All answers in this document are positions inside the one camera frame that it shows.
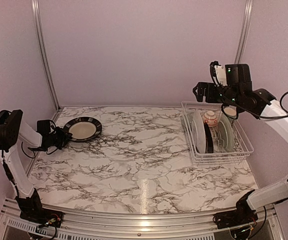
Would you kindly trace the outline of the black rimmed cream plate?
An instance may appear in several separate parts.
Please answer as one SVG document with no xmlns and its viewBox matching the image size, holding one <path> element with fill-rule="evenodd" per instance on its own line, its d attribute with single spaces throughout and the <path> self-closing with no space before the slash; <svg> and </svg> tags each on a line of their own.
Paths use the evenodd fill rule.
<svg viewBox="0 0 288 240">
<path fill-rule="evenodd" d="M 93 117 L 82 116 L 68 121 L 63 130 L 71 135 L 70 141 L 84 143 L 101 134 L 102 124 Z"/>
</svg>

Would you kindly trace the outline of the red green leaf plate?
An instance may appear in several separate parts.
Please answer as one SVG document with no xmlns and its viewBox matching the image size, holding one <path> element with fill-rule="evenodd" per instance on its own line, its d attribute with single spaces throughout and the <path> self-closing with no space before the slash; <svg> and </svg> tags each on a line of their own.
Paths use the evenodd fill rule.
<svg viewBox="0 0 288 240">
<path fill-rule="evenodd" d="M 199 110 L 195 110 L 191 121 L 191 130 L 194 145 L 200 154 L 206 153 L 206 135 L 204 122 Z"/>
</svg>

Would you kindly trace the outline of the pale green flower plate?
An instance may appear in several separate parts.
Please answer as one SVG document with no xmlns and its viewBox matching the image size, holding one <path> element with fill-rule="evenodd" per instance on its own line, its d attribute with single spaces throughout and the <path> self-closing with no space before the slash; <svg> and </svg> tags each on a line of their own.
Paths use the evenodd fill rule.
<svg viewBox="0 0 288 240">
<path fill-rule="evenodd" d="M 222 149 L 227 153 L 233 152 L 234 135 L 233 135 L 232 126 L 228 118 L 223 114 L 219 118 L 219 121 L 216 127 L 216 132 L 217 132 L 218 140 L 220 142 L 220 146 L 222 147 Z"/>
</svg>

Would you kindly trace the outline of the dark red flower plate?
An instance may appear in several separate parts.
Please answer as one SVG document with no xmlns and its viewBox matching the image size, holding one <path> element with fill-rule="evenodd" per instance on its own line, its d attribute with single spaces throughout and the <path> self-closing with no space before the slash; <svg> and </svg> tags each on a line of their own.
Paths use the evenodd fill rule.
<svg viewBox="0 0 288 240">
<path fill-rule="evenodd" d="M 214 152 L 213 139 L 207 123 L 204 123 L 204 131 L 206 137 L 206 153 L 212 154 Z"/>
</svg>

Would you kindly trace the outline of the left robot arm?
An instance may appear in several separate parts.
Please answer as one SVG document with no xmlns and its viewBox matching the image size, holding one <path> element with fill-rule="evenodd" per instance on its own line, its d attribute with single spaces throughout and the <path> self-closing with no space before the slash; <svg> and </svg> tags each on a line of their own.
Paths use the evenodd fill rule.
<svg viewBox="0 0 288 240">
<path fill-rule="evenodd" d="M 61 150 L 72 136 L 61 127 L 51 129 L 50 120 L 40 123 L 42 131 L 38 132 L 24 121 L 22 110 L 0 111 L 0 161 L 20 208 L 27 208 L 28 216 L 37 223 L 47 218 L 47 212 L 42 208 L 37 190 L 28 180 L 19 156 L 21 146 L 18 141 L 25 142 L 34 152 L 47 152 L 51 147 Z"/>
</svg>

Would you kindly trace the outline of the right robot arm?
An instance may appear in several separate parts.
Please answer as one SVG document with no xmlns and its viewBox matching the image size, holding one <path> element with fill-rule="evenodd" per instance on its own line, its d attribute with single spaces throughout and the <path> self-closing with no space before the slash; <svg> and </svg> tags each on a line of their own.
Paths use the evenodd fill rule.
<svg viewBox="0 0 288 240">
<path fill-rule="evenodd" d="M 261 121 L 262 127 L 271 129 L 271 136 L 259 137 L 257 146 L 264 157 L 273 156 L 276 150 L 283 157 L 288 151 L 288 111 L 282 99 L 276 98 L 264 88 L 253 89 L 249 65 L 245 63 L 221 65 L 213 61 L 209 65 L 211 82 L 199 82 L 193 88 L 199 102 L 235 107 L 237 113 L 249 113 Z M 280 180 L 246 193 L 236 203 L 231 219 L 242 224 L 258 208 L 288 200 L 288 174 Z"/>
</svg>

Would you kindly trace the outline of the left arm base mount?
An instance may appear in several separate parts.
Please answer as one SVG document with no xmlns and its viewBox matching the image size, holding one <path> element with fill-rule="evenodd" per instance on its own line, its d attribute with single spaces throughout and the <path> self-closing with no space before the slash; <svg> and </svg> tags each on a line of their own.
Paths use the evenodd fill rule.
<svg viewBox="0 0 288 240">
<path fill-rule="evenodd" d="M 64 213 L 62 211 L 44 208 L 39 198 L 16 198 L 21 210 L 20 218 L 45 226 L 47 222 L 54 219 L 53 224 L 59 228 Z"/>
</svg>

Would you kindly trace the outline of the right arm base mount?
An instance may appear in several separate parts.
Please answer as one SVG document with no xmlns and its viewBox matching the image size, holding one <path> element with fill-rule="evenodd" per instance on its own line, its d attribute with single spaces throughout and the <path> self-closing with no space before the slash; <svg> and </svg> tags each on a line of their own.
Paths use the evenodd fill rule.
<svg viewBox="0 0 288 240">
<path fill-rule="evenodd" d="M 218 212 L 212 220 L 218 229 L 223 229 L 256 222 L 258 216 L 256 210 L 249 207 L 246 198 L 242 197 L 237 201 L 235 210 Z"/>
</svg>

